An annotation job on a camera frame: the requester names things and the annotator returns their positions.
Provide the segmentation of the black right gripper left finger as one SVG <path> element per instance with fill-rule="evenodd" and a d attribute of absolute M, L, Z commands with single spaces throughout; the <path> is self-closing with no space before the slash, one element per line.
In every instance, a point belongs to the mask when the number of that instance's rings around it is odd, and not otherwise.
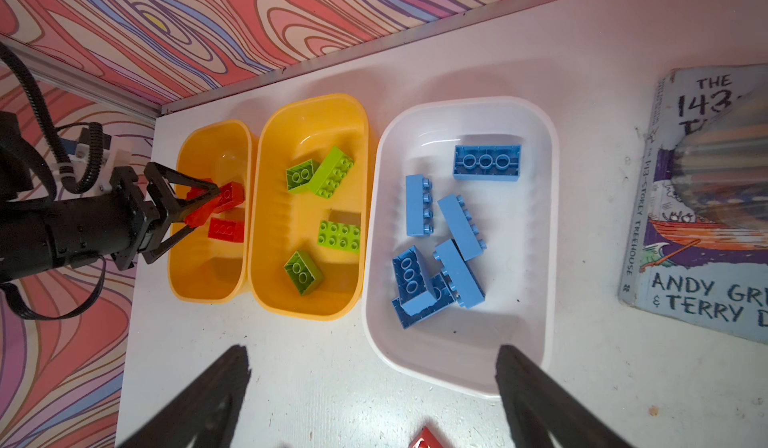
<path fill-rule="evenodd" d="M 122 445 L 229 447 L 250 377 L 247 348 L 231 346 Z"/>

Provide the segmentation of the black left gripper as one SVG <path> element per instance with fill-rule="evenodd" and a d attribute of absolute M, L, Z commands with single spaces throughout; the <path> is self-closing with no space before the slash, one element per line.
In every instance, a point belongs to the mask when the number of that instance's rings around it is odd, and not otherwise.
<path fill-rule="evenodd" d="M 166 165 L 149 162 L 144 170 L 148 194 L 162 220 L 184 220 L 212 202 L 219 187 Z M 1 210 L 1 280 L 35 275 L 65 265 L 80 267 L 110 256 L 120 269 L 136 254 L 153 264 L 196 228 L 180 224 L 170 235 L 156 230 L 149 240 L 150 202 L 130 166 L 114 169 L 112 192 L 52 202 L 37 209 Z"/>

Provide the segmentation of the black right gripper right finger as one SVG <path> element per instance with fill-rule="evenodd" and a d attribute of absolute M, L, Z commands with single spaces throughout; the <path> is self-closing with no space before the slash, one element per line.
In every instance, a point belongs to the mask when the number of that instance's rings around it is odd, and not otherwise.
<path fill-rule="evenodd" d="M 500 347 L 496 383 L 517 447 L 629 445 L 515 346 Z"/>

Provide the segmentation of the red lego brick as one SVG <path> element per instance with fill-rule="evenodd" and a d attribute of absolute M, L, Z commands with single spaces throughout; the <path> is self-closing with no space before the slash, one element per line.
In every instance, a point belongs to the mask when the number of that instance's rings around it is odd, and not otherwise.
<path fill-rule="evenodd" d="M 184 223 L 187 226 L 193 228 L 204 226 L 214 213 L 228 212 L 245 202 L 245 188 L 239 182 L 229 182 L 221 186 L 219 190 L 220 194 L 214 200 L 207 202 L 202 208 L 198 208 L 184 218 Z"/>
<path fill-rule="evenodd" d="M 424 426 L 411 441 L 409 448 L 444 448 L 435 434 Z"/>
<path fill-rule="evenodd" d="M 240 220 L 211 218 L 207 236 L 210 239 L 231 243 L 243 243 L 245 223 Z"/>

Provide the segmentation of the blue lego brick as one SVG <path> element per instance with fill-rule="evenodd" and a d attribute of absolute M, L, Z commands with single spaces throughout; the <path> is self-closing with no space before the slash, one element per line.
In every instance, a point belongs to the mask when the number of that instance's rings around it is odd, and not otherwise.
<path fill-rule="evenodd" d="M 439 313 L 456 302 L 444 276 L 430 276 L 422 253 L 412 246 L 392 260 L 398 296 L 393 308 L 403 329 Z"/>
<path fill-rule="evenodd" d="M 432 183 L 422 174 L 405 178 L 406 234 L 412 237 L 430 236 L 434 232 Z"/>
<path fill-rule="evenodd" d="M 521 145 L 456 145 L 453 177 L 457 180 L 517 181 Z"/>
<path fill-rule="evenodd" d="M 461 195 L 449 194 L 438 201 L 453 240 L 465 261 L 484 253 L 487 245 L 479 238 L 479 229 Z"/>
<path fill-rule="evenodd" d="M 485 301 L 483 289 L 453 239 L 438 244 L 433 257 L 441 263 L 441 273 L 448 279 L 448 285 L 461 307 L 471 309 Z"/>

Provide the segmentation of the small green lego brick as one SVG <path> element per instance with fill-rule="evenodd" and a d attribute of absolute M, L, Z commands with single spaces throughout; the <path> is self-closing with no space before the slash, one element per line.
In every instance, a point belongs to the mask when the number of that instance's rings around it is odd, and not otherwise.
<path fill-rule="evenodd" d="M 286 170 L 286 185 L 289 193 L 300 194 L 308 192 L 309 184 L 320 163 L 314 159 L 308 159 L 300 164 L 291 166 Z"/>
<path fill-rule="evenodd" d="M 323 283 L 325 276 L 305 250 L 297 250 L 284 264 L 284 271 L 300 296 L 314 291 Z"/>

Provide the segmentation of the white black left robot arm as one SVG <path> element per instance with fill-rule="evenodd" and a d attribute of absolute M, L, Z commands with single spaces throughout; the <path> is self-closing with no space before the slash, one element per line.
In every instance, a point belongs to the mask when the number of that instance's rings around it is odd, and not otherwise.
<path fill-rule="evenodd" d="M 24 320 L 43 321 L 14 280 L 62 266 L 113 260 L 118 269 L 137 255 L 157 261 L 194 227 L 186 217 L 220 194 L 212 181 L 150 162 L 141 190 L 130 166 L 111 172 L 110 192 L 89 197 L 104 160 L 99 122 L 82 126 L 89 136 L 86 168 L 76 175 L 42 91 L 28 67 L 2 46 L 1 60 L 24 90 L 54 166 L 23 138 L 15 114 L 1 114 L 1 290 L 9 309 Z M 251 371 L 247 350 L 234 345 L 135 432 L 128 447 L 228 447 L 238 423 Z"/>

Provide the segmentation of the left yellow plastic bin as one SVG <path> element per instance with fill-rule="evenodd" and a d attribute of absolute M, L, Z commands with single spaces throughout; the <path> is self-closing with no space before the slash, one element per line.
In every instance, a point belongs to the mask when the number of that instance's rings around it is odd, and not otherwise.
<path fill-rule="evenodd" d="M 255 140 L 245 123 L 230 119 L 192 132 L 182 144 L 177 171 L 220 187 L 235 182 L 244 191 L 242 204 L 212 214 L 168 253 L 170 286 L 183 301 L 227 303 L 247 290 Z M 240 226 L 242 242 L 209 237 L 212 222 Z"/>

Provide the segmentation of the yellow plastic bin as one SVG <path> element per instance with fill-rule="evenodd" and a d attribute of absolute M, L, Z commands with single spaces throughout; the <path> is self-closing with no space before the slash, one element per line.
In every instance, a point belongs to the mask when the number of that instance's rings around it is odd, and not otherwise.
<path fill-rule="evenodd" d="M 212 214 L 168 253 L 170 286 L 183 301 L 227 303 L 247 290 L 255 140 L 245 123 L 230 119 L 192 132 L 182 144 L 177 171 L 220 187 L 235 182 L 244 191 L 242 204 Z M 240 226 L 242 242 L 209 237 L 212 222 Z"/>
<path fill-rule="evenodd" d="M 295 102 L 268 120 L 258 143 L 247 264 L 262 307 L 281 315 L 331 321 L 360 299 L 377 144 L 362 104 L 348 94 Z M 289 193 L 286 170 L 308 159 L 321 163 L 333 146 L 354 160 L 334 196 Z M 319 246 L 316 238 L 323 220 L 359 226 L 360 252 Z M 325 276 L 305 296 L 299 295 L 284 271 L 297 250 L 307 251 Z"/>

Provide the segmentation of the right yellow plastic bin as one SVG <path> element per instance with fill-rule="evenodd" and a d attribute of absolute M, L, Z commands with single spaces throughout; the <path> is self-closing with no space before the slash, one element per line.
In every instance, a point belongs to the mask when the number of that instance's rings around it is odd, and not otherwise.
<path fill-rule="evenodd" d="M 247 264 L 262 307 L 281 315 L 331 321 L 360 299 L 377 144 L 362 104 L 348 94 L 295 102 L 268 120 L 258 143 Z M 334 196 L 289 193 L 286 170 L 308 159 L 321 163 L 333 146 L 354 160 Z M 319 246 L 316 238 L 323 220 L 359 226 L 360 252 Z M 305 296 L 299 295 L 284 271 L 297 250 L 307 251 L 325 276 Z"/>

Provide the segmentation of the white plastic bin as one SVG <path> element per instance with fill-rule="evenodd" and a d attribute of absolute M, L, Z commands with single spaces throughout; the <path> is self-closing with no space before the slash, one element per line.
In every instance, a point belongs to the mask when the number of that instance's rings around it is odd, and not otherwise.
<path fill-rule="evenodd" d="M 460 145 L 519 145 L 515 181 L 458 180 Z M 485 398 L 498 394 L 495 365 L 503 345 L 541 367 L 554 337 L 559 144 L 549 116 L 513 96 L 432 102 L 398 115 L 379 142 L 370 208 L 363 323 L 377 355 L 390 367 L 437 385 Z M 403 328 L 393 307 L 393 258 L 407 248 L 437 273 L 436 246 L 450 231 L 442 215 L 424 238 L 406 233 L 408 175 L 422 174 L 432 195 L 465 199 L 483 254 L 470 262 L 486 298 L 473 308 L 452 305 Z"/>

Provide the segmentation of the Andy Griffiths paperback book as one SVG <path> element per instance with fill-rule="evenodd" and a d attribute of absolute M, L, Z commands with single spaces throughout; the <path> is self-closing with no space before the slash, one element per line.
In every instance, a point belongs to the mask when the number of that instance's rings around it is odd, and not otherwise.
<path fill-rule="evenodd" d="M 676 194 L 674 149 L 766 84 L 767 68 L 674 70 L 659 82 L 618 297 L 621 302 L 758 343 L 767 340 L 767 229 L 699 218 Z"/>

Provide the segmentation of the clear cup of pencils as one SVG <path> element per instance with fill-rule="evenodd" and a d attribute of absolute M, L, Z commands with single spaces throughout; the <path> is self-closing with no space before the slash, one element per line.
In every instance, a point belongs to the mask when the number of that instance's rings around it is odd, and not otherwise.
<path fill-rule="evenodd" d="M 767 229 L 767 86 L 685 136 L 674 149 L 671 182 L 699 218 Z"/>

